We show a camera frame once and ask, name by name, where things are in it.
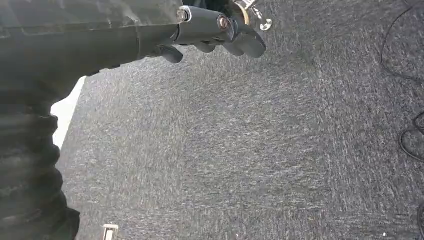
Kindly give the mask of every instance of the black ribbed hose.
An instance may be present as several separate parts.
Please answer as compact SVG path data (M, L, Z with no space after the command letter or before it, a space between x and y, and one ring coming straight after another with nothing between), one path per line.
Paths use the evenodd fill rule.
M30 30L0 29L0 240L73 240L80 214L68 208L55 168L51 107L80 77L139 60L177 26Z
M17 96L3 94L4 102ZM69 209L55 168L58 118L51 104L16 101L0 105L0 239L73 240L79 212Z

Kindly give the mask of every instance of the gray carpet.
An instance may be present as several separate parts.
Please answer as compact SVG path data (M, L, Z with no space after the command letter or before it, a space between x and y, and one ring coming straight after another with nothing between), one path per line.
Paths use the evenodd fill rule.
M79 239L106 223L125 240L417 236L424 169L397 137L424 87L379 66L403 1L259 7L274 19L260 59L184 47L180 64L86 80L58 164ZM420 7L396 23L388 66L424 77L423 20Z

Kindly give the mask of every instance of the black corrugated tube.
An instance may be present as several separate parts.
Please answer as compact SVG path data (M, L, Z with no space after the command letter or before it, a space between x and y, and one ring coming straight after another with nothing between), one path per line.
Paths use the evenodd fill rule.
M50 104L0 104L1 240L77 235L80 213L68 208L61 190L62 175L55 168L60 150L53 144L58 118L50 109Z

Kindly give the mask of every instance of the metal bracket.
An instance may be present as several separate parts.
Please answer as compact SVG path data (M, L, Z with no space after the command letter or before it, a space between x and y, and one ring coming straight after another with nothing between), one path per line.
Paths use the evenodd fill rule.
M244 10L251 10L253 14L260 20L260 29L262 31L268 31L273 25L273 21L262 15L261 11L256 7L258 0L232 0L233 2L241 5Z
M117 240L118 239L118 230L119 230L118 225L105 224L102 227L104 228L102 240Z

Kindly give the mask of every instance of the black robotic arm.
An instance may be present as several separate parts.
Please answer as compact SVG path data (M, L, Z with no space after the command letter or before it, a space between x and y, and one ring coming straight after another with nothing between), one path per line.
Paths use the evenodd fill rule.
M66 11L77 4L81 4L74 9L77 14L102 9L115 16L114 8L105 10L101 5L105 2L121 7L124 14L119 17L124 21L32 24L49 23L50 18L61 23L78 21L76 15ZM165 57L178 63L182 54L172 45L194 45L207 53L223 46L234 55L246 53L254 58L266 50L261 37L233 16L229 0L184 1L185 6L164 15L175 24L156 25L138 24L149 19L142 15L133 18L125 2L140 3L1 2L0 239L73 240L78 233L79 213L67 207L62 175L55 168L60 150L52 136L58 119L50 109L70 94L80 77L145 57ZM54 7L60 14L47 11L54 4L59 4ZM22 24L22 18L29 25Z

